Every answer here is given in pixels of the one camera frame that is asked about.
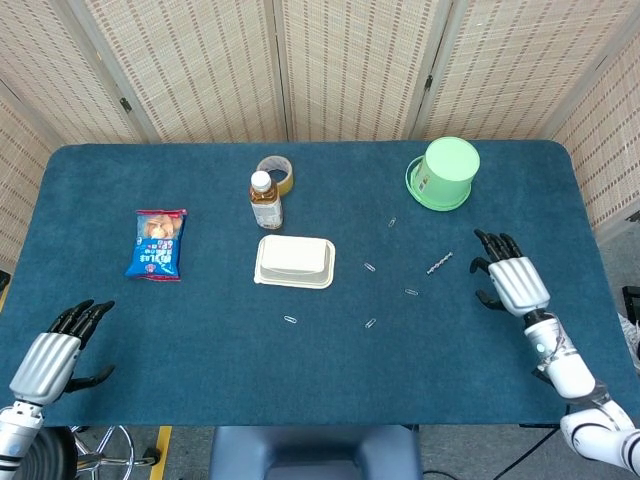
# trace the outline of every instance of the plastic bottle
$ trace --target plastic bottle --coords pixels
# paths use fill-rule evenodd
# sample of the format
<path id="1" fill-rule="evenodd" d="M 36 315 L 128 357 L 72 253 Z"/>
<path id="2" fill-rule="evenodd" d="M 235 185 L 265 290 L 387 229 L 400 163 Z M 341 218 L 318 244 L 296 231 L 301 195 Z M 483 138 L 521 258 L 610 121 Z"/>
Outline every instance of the plastic bottle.
<path id="1" fill-rule="evenodd" d="M 257 171 L 251 175 L 249 200 L 258 225 L 269 230 L 282 226 L 282 203 L 278 186 L 267 172 Z"/>

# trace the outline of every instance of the robotic arm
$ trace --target robotic arm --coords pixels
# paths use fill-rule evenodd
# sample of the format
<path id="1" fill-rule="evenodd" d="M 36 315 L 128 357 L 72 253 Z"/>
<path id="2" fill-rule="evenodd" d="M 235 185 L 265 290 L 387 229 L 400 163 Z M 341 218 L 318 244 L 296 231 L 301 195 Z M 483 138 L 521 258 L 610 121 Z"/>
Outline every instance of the robotic arm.
<path id="1" fill-rule="evenodd" d="M 569 447 L 584 458 L 617 465 L 640 476 L 640 430 L 597 381 L 565 332 L 546 310 L 551 296 L 538 272 L 506 234 L 475 230 L 490 261 L 476 257 L 470 271 L 489 275 L 500 300 L 482 290 L 476 296 L 487 308 L 523 317 L 524 334 L 536 351 L 538 371 L 568 403 L 586 407 L 562 417 L 560 427 Z"/>
<path id="2" fill-rule="evenodd" d="M 84 301 L 62 312 L 49 330 L 31 344 L 10 387 L 16 401 L 0 410 L 0 480 L 10 480 L 43 424 L 42 410 L 63 393 L 90 388 L 106 380 L 109 365 L 95 377 L 71 378 L 78 357 L 102 316 L 114 302 Z"/>

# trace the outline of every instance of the bottle label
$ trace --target bottle label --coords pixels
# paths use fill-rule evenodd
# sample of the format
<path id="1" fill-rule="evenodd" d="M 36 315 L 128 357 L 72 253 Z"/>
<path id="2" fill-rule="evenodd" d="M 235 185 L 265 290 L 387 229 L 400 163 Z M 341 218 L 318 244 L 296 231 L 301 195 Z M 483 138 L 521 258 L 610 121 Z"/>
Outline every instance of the bottle label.
<path id="1" fill-rule="evenodd" d="M 262 228 L 278 228 L 282 225 L 282 204 L 280 199 L 266 205 L 252 203 L 256 222 Z"/>

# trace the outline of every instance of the snack bag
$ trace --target snack bag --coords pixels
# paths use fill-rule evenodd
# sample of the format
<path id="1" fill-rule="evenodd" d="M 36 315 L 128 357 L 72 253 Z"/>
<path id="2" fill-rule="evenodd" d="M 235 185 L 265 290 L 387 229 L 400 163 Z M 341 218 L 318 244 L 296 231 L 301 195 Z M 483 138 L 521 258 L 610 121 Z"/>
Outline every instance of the snack bag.
<path id="1" fill-rule="evenodd" d="M 125 276 L 160 282 L 180 280 L 180 238 L 187 211 L 138 210 L 138 232 Z"/>

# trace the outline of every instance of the bottle cap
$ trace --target bottle cap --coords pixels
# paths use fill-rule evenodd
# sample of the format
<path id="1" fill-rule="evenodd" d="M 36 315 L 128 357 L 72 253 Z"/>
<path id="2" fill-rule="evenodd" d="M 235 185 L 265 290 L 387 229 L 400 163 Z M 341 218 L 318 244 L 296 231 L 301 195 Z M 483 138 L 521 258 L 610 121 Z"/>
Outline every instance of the bottle cap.
<path id="1" fill-rule="evenodd" d="M 271 176 L 263 171 L 254 172 L 251 175 L 251 186 L 257 192 L 266 192 L 271 188 Z"/>

